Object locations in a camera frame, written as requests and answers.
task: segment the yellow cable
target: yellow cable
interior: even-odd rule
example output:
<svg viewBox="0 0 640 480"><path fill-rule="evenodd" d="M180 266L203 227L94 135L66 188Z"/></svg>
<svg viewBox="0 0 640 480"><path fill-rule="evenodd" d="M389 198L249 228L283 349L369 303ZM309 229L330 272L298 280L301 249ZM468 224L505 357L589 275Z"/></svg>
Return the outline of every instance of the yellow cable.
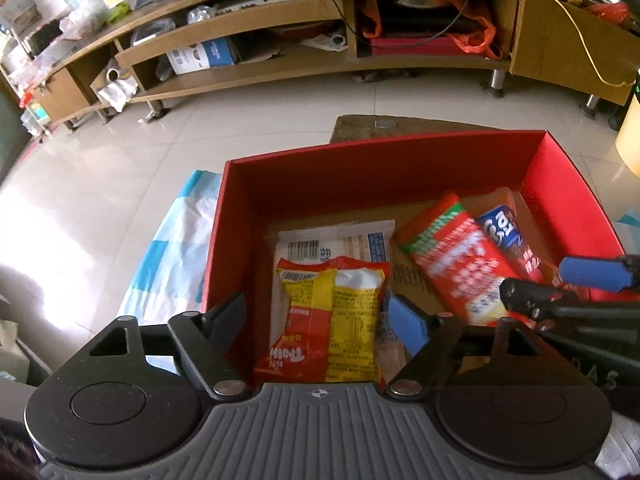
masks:
<svg viewBox="0 0 640 480"><path fill-rule="evenodd" d="M578 36L580 36L580 41L582 42L582 46L584 47L584 51L587 53L587 57L589 58L589 61L591 63L591 66L593 66L593 69L595 70L596 76L598 76L598 79L600 79L600 81L602 81L605 85L608 86L613 86L614 88L622 88L623 86L631 86L634 83L610 83L609 81L606 81L601 75L599 70L596 67L596 64L593 62L593 57L591 57L591 53L589 52L589 49L587 48L587 44L584 42L584 36L582 35L580 28L578 28L578 24L575 23L574 17L569 13L568 10L566 10L566 7L562 4L562 2L560 0L553 0L555 1L556 4L558 4L562 10L564 10L564 13L569 17L569 19L571 20L571 22L574 24L575 30L578 32Z"/></svg>

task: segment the black device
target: black device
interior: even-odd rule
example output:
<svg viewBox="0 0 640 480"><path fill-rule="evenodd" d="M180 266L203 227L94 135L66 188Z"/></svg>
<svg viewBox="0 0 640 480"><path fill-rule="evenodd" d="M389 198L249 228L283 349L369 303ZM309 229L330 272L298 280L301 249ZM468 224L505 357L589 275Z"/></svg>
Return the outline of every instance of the black device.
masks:
<svg viewBox="0 0 640 480"><path fill-rule="evenodd" d="M167 325L114 320L31 397L46 479L601 479L602 391L516 319L427 316L430 341L386 389L263 384L225 351L242 296ZM145 355L170 355L179 375ZM457 374L466 356L488 364Z"/></svg>

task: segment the cabinet leg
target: cabinet leg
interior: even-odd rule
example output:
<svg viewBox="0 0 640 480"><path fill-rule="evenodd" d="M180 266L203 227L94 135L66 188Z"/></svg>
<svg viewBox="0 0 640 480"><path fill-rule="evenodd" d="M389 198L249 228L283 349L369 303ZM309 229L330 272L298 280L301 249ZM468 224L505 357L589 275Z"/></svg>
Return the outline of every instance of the cabinet leg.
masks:
<svg viewBox="0 0 640 480"><path fill-rule="evenodd" d="M491 72L491 81L488 83L482 83L482 91L485 94L490 95L491 97L495 97L499 99L504 97L504 92L502 91L502 85L504 83L504 76L506 72L504 70L493 70Z"/></svg>
<svg viewBox="0 0 640 480"><path fill-rule="evenodd" d="M152 121L157 121L158 119L162 119L165 115L169 113L169 108L165 108L162 104L161 100L157 101L147 101L146 104L149 105L151 111L145 117L145 124L149 124Z"/></svg>
<svg viewBox="0 0 640 480"><path fill-rule="evenodd" d="M598 106L599 101L599 97L591 94L589 97L587 97L587 102L583 105L580 105L580 111L588 118L594 119L596 117L596 106Z"/></svg>
<svg viewBox="0 0 640 480"><path fill-rule="evenodd" d="M96 110L95 113L97 113L98 117L102 119L102 124L107 124L114 117L113 115L109 115L107 110Z"/></svg>

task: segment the red and yellow snack bag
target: red and yellow snack bag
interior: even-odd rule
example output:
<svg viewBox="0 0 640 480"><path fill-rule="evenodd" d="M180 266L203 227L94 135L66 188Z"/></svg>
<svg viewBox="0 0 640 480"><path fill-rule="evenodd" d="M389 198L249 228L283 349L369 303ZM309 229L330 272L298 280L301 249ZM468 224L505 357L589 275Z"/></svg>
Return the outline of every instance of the red and yellow snack bag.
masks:
<svg viewBox="0 0 640 480"><path fill-rule="evenodd" d="M269 355L254 368L256 379L323 383L337 269L331 261L309 266L280 260L276 272L289 296L287 324Z"/></svg>
<svg viewBox="0 0 640 480"><path fill-rule="evenodd" d="M448 310L476 325L507 315L500 284L518 276L457 195L448 194L411 220L396 233L396 241L431 280Z"/></svg>
<svg viewBox="0 0 640 480"><path fill-rule="evenodd" d="M376 323L388 262L362 262L346 256L337 266L326 382L377 381L374 363Z"/></svg>

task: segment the black cable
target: black cable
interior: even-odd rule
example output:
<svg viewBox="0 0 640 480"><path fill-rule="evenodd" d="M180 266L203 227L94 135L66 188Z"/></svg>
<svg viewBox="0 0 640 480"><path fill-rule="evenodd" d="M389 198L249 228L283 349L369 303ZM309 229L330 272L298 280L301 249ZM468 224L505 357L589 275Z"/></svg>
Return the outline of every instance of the black cable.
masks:
<svg viewBox="0 0 640 480"><path fill-rule="evenodd" d="M351 25L349 25L349 22L347 21L347 18L342 13L342 10L340 9L340 6L335 2L335 0L331 0L331 1L334 4L335 9L340 14L340 17L341 17L342 21L344 22L345 27L347 27L351 31L351 33L355 36L356 40L358 40L360 43L363 43L363 44L365 44L367 46L371 46L371 43L369 42L368 39L361 38L359 36L359 34L355 30L353 30L351 28ZM411 45L384 46L384 47L375 46L374 48L377 49L377 50L407 50L409 48L415 48L417 46L423 46L424 44L427 44L430 41L435 40L436 38L439 38L442 35L446 34L449 31L449 29L451 27L453 27L453 25L460 18L460 16L462 16L462 13L465 11L466 6L467 6L468 3L469 3L469 0L465 0L465 3L462 5L462 8L460 9L460 12L458 13L458 15L455 18L453 18L453 20L451 20L451 23L449 23L449 25L447 25L445 28L443 28L440 32L438 32L437 34L431 36L430 38L427 38L426 40L418 41L417 43L412 43Z"/></svg>

